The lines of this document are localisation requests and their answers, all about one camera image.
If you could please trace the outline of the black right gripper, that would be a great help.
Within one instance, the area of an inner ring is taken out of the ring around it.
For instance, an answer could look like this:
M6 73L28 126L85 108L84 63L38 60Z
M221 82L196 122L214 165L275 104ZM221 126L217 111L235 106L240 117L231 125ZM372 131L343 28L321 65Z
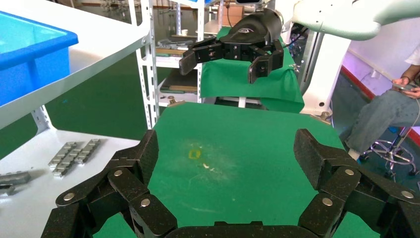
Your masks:
M227 33L191 45L179 60L181 75L187 75L198 64L228 59L252 61L248 82L254 84L283 67L284 48L279 40L283 26L280 13L264 8L245 16Z

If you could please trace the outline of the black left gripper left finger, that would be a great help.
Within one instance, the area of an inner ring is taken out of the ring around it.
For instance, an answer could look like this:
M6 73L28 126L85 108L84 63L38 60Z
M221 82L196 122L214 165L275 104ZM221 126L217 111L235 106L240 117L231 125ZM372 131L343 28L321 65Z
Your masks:
M158 160L158 137L147 130L139 144L115 152L104 169L60 194L43 238L91 238L120 214L139 238L163 238L177 219L148 189Z

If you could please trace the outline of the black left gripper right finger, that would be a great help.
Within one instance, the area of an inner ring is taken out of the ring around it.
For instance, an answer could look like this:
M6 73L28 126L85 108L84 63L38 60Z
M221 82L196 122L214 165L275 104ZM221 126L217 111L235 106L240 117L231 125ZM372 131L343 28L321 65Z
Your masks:
M300 227L330 238L352 213L382 238L419 237L418 194L364 169L344 150L319 143L307 129L296 131L293 151L317 191L299 218Z

